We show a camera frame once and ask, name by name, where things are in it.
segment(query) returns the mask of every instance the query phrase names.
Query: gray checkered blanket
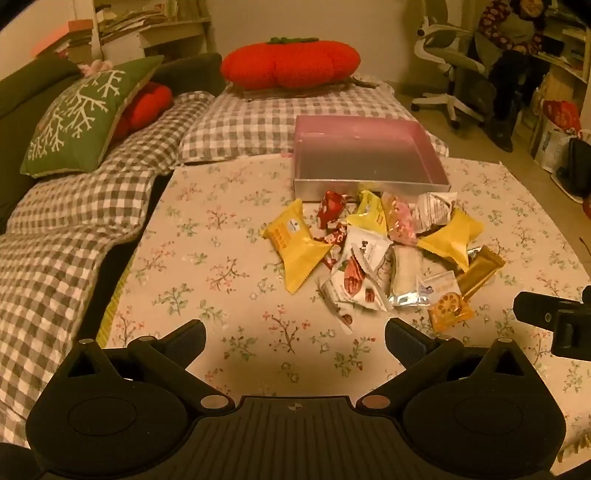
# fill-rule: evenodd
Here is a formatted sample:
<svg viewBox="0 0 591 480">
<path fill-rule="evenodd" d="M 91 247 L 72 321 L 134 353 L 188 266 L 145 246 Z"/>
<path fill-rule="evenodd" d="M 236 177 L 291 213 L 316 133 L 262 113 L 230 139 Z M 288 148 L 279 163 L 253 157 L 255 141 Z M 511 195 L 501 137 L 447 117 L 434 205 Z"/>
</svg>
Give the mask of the gray checkered blanket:
<svg viewBox="0 0 591 480">
<path fill-rule="evenodd" d="M 154 179 L 213 100 L 179 96 L 95 172 L 40 181 L 18 204 L 0 236 L 0 442 L 26 445 L 25 419 L 72 346 L 100 263 L 139 234 Z"/>
<path fill-rule="evenodd" d="M 232 86 L 215 100 L 180 146 L 186 162 L 227 160 L 242 155 L 287 153 L 293 146 L 298 115 L 359 115 L 415 120 L 394 97 L 393 88 L 351 84 L 345 90 L 304 98 L 247 100 Z M 448 156 L 447 145 L 429 134 L 435 151 Z"/>
</svg>

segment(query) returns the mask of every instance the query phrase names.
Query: bag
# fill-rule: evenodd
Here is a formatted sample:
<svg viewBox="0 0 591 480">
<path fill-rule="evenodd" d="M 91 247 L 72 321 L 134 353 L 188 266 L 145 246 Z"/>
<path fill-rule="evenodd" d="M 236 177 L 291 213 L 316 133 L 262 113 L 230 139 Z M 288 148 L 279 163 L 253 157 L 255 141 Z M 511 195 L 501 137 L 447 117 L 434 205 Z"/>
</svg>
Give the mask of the bag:
<svg viewBox="0 0 591 480">
<path fill-rule="evenodd" d="M 573 138 L 569 142 L 568 160 L 558 171 L 558 179 L 567 193 L 586 198 L 591 193 L 591 145 Z"/>
<path fill-rule="evenodd" d="M 536 163 L 545 171 L 556 173 L 560 167 L 567 164 L 571 138 L 576 137 L 564 133 L 557 125 L 554 125 L 550 120 L 546 120 L 540 146 L 535 154 Z"/>
</svg>

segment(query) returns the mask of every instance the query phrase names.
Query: red candy wrapper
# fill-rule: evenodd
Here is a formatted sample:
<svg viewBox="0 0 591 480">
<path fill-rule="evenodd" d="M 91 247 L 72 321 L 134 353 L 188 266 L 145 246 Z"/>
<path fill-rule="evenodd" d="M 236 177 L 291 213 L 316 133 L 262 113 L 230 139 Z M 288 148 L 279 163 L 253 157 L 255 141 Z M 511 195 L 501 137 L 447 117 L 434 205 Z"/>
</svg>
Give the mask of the red candy wrapper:
<svg viewBox="0 0 591 480">
<path fill-rule="evenodd" d="M 343 251 L 343 245 L 345 244 L 345 238 L 347 238 L 347 224 L 339 222 L 334 230 L 331 230 L 328 235 L 322 238 L 315 238 L 319 242 L 332 245 L 332 248 L 322 259 L 322 263 L 326 265 L 330 270 L 335 266 L 335 263 L 339 261 Z"/>
<path fill-rule="evenodd" d="M 347 196 L 341 195 L 328 191 L 324 194 L 322 202 L 320 202 L 320 208 L 316 216 L 318 217 L 318 227 L 322 230 L 326 230 L 329 222 L 338 220 L 340 214 L 345 208 L 347 203 Z"/>
</svg>

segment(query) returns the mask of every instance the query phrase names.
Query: snack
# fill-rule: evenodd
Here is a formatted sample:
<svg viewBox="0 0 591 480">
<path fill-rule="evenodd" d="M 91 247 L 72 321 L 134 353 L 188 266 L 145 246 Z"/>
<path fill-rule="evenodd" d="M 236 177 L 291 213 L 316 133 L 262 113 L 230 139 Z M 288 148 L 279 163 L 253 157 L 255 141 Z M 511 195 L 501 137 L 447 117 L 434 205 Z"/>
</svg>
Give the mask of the snack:
<svg viewBox="0 0 591 480">
<path fill-rule="evenodd" d="M 457 276 L 463 298 L 470 299 L 503 265 L 505 260 L 484 245 L 470 262 L 468 271 Z"/>
<path fill-rule="evenodd" d="M 388 229 L 382 200 L 369 190 L 362 191 L 359 196 L 361 198 L 359 208 L 355 213 L 347 216 L 347 223 L 385 236 Z"/>
<path fill-rule="evenodd" d="M 332 275 L 322 285 L 325 301 L 331 304 L 331 310 L 352 323 L 353 304 L 371 310 L 388 311 L 388 299 L 378 285 L 375 273 L 367 263 L 357 245 L 345 251 Z"/>
<path fill-rule="evenodd" d="M 390 298 L 394 306 L 428 305 L 427 298 L 420 293 L 418 279 L 423 276 L 423 254 L 416 247 L 394 245 L 393 272 L 390 284 Z"/>
<path fill-rule="evenodd" d="M 457 193 L 422 193 L 413 210 L 415 233 L 424 233 L 436 226 L 447 225 L 452 216 Z"/>
<path fill-rule="evenodd" d="M 465 272 L 469 266 L 468 243 L 483 230 L 484 226 L 478 220 L 454 208 L 451 221 L 437 232 L 420 238 L 417 246 L 442 258 L 451 258 Z"/>
<path fill-rule="evenodd" d="M 383 235 L 350 225 L 347 228 L 343 252 L 349 252 L 356 245 L 363 253 L 372 271 L 377 272 L 391 244 L 392 242 Z"/>
<path fill-rule="evenodd" d="M 433 330 L 437 333 L 475 315 L 468 302 L 462 298 L 452 271 L 427 278 L 421 282 L 421 286 L 428 292 L 431 304 L 429 316 Z"/>
<path fill-rule="evenodd" d="M 301 200 L 292 202 L 267 229 L 263 238 L 270 238 L 281 255 L 285 267 L 285 288 L 295 293 L 314 267 L 330 250 L 330 245 L 313 240 L 304 221 Z"/>
<path fill-rule="evenodd" d="M 318 217 L 318 228 L 326 230 L 329 222 L 339 219 L 340 214 L 347 203 L 347 196 L 328 191 L 320 202 L 320 208 L 316 216 Z"/>
<path fill-rule="evenodd" d="M 382 205 L 391 240 L 403 245 L 416 245 L 417 234 L 414 231 L 413 216 L 408 203 L 396 195 L 384 192 Z"/>
<path fill-rule="evenodd" d="M 347 237 L 347 224 L 339 222 L 336 224 L 336 228 L 331 230 L 327 235 L 322 238 L 315 238 L 319 242 L 324 242 L 330 245 L 329 252 L 322 259 L 322 263 L 329 269 L 335 266 L 339 261 L 339 258 L 343 254 L 343 245 L 345 244 L 345 238 Z"/>
</svg>

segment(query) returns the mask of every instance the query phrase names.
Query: red plush toy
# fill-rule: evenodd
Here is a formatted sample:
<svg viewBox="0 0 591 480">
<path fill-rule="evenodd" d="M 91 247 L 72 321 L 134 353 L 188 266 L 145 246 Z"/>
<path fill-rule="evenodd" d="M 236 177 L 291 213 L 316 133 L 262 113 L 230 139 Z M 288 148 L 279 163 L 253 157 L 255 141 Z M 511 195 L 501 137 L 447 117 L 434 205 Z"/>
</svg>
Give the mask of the red plush toy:
<svg viewBox="0 0 591 480">
<path fill-rule="evenodd" d="M 345 80 L 360 62 L 359 53 L 346 43 L 272 38 L 230 53 L 222 75 L 245 90 L 303 89 Z"/>
<path fill-rule="evenodd" d="M 111 141 L 119 141 L 154 122 L 173 101 L 170 88 L 148 82 L 121 114 Z"/>
</svg>

